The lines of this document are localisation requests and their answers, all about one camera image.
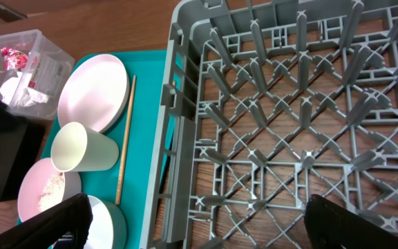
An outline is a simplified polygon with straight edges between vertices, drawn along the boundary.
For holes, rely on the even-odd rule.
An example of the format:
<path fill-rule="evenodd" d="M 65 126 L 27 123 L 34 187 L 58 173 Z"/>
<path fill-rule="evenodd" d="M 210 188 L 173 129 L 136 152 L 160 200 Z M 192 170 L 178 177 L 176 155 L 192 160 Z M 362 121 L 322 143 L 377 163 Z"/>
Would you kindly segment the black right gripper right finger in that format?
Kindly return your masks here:
<path fill-rule="evenodd" d="M 398 249 L 397 236 L 318 194 L 307 202 L 304 224 L 313 248 Z"/>

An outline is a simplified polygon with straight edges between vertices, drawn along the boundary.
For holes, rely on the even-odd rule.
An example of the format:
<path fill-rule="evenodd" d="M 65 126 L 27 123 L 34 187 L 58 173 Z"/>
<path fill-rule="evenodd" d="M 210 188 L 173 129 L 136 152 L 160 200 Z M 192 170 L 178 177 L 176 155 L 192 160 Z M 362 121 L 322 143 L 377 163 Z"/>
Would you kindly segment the small pink bowl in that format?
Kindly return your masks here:
<path fill-rule="evenodd" d="M 60 172 L 51 158 L 43 158 L 29 169 L 22 181 L 17 199 L 19 219 L 27 221 L 81 191 L 77 172 Z"/>

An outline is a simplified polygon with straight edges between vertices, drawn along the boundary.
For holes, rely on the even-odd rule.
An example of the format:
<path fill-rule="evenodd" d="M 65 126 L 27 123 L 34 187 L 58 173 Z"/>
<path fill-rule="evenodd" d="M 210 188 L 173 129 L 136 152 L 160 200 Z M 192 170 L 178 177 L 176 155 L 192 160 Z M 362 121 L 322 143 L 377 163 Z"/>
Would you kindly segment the white paper napkin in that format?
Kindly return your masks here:
<path fill-rule="evenodd" d="M 17 88 L 23 73 L 13 71 L 10 77 L 1 85 L 0 96 L 4 104 L 10 104 L 13 100 L 19 107 L 31 107 L 36 104 L 43 104 L 49 101 L 49 96 L 30 87 L 23 87 L 19 93 Z"/>

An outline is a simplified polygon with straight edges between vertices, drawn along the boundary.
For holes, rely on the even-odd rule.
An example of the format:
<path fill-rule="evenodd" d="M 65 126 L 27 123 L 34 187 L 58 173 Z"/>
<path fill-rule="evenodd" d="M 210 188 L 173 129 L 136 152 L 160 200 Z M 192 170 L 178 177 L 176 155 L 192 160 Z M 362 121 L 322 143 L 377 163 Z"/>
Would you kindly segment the pale green plastic cup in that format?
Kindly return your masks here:
<path fill-rule="evenodd" d="M 57 132 L 50 157 L 61 172 L 104 171 L 116 164 L 119 147 L 111 138 L 81 123 L 70 122 Z"/>

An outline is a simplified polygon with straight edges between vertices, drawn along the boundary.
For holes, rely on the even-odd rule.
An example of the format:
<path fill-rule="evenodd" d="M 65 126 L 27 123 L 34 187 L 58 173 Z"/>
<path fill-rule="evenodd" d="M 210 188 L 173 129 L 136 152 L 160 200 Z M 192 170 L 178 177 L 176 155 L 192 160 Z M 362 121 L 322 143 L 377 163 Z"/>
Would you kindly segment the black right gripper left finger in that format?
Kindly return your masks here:
<path fill-rule="evenodd" d="M 0 234 L 0 249 L 83 248 L 92 221 L 88 195 L 79 193 Z"/>

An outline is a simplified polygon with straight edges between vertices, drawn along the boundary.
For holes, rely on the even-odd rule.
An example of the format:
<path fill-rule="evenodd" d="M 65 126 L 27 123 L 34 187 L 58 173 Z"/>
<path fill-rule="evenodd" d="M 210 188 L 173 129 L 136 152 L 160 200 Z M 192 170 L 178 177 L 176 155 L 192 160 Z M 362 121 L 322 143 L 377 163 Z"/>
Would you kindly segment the red snack wrapper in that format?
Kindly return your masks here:
<path fill-rule="evenodd" d="M 6 71 L 21 70 L 26 67 L 28 62 L 27 54 L 7 46 L 1 48 L 0 51 Z"/>

